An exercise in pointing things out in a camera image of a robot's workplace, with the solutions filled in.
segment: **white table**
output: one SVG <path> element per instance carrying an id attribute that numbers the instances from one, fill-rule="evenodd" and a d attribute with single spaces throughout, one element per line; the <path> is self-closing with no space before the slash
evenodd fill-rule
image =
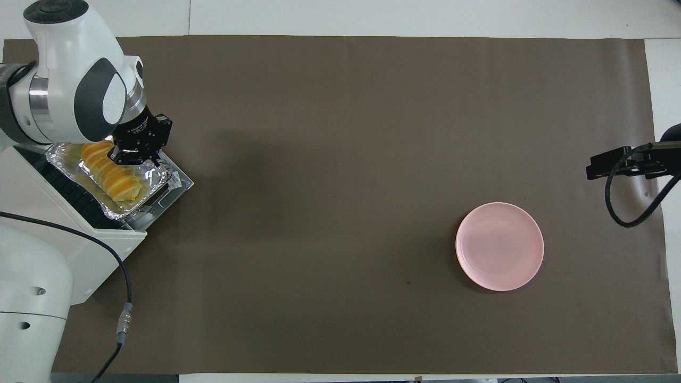
<path id="1" fill-rule="evenodd" d="M 30 38 L 2 1 L 4 39 Z M 117 36 L 391 35 L 645 39 L 655 137 L 681 123 L 681 4 L 674 0 L 88 0 Z M 642 142 L 631 142 L 631 145 Z M 662 204 L 672 315 L 681 365 L 681 189 Z M 413 380 L 409 375 L 195 374 L 182 383 Z M 423 376 L 424 380 L 480 378 Z"/>

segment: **bread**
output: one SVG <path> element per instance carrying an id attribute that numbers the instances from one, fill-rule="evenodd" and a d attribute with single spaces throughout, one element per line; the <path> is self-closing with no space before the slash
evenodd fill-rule
<path id="1" fill-rule="evenodd" d="M 114 147 L 110 141 L 84 144 L 80 156 L 95 181 L 114 201 L 131 201 L 138 197 L 142 183 L 131 166 L 116 165 L 107 154 Z"/>

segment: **pink plate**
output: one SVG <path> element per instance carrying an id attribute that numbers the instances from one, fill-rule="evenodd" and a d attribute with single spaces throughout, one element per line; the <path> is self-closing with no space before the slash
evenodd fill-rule
<path id="1" fill-rule="evenodd" d="M 509 291 L 529 282 L 544 258 L 537 222 L 516 205 L 492 202 L 471 211 L 456 232 L 456 257 L 475 283 Z"/>

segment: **brown table mat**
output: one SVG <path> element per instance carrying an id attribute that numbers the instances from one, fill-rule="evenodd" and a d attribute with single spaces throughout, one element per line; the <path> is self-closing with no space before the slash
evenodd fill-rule
<path id="1" fill-rule="evenodd" d="M 653 139 L 642 41 L 120 41 L 196 185 L 127 261 L 133 328 L 111 372 L 676 372 L 661 214 L 620 228 L 584 174 Z M 33 57 L 5 43 L 7 62 Z M 656 184 L 615 189 L 632 217 Z M 545 239 L 513 292 L 453 257 L 492 201 Z M 72 307 L 54 371 L 99 369 L 123 298 L 115 273 Z"/>

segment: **cable connector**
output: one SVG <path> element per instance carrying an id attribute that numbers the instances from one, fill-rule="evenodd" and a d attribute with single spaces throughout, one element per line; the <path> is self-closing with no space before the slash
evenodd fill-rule
<path id="1" fill-rule="evenodd" d="M 118 327 L 116 327 L 118 339 L 116 340 L 116 343 L 120 344 L 121 346 L 125 344 L 125 337 L 127 336 L 127 332 L 130 329 L 130 322 L 132 322 L 131 311 L 132 303 L 127 302 L 123 306 L 121 316 L 118 317 Z"/>

